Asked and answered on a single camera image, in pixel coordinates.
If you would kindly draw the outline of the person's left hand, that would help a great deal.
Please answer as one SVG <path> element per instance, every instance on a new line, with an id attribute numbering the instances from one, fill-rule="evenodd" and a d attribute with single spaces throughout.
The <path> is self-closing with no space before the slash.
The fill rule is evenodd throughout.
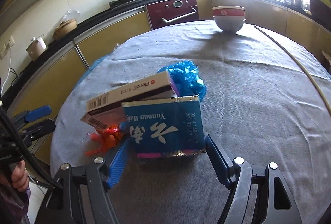
<path id="1" fill-rule="evenodd" d="M 12 172 L 12 186 L 19 192 L 24 192 L 29 186 L 29 175 L 26 170 L 26 163 L 24 160 L 18 162 Z"/>

